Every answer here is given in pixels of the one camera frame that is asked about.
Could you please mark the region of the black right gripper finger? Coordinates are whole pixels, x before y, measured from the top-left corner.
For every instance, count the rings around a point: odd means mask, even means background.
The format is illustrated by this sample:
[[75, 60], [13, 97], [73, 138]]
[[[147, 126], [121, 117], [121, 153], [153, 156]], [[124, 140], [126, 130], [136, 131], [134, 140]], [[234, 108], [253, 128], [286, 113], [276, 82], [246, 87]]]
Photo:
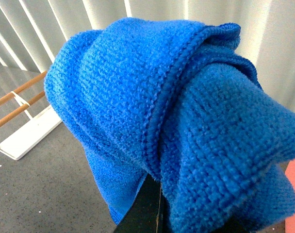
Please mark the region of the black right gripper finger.
[[131, 208], [115, 233], [163, 233], [164, 196], [162, 186], [147, 175]]

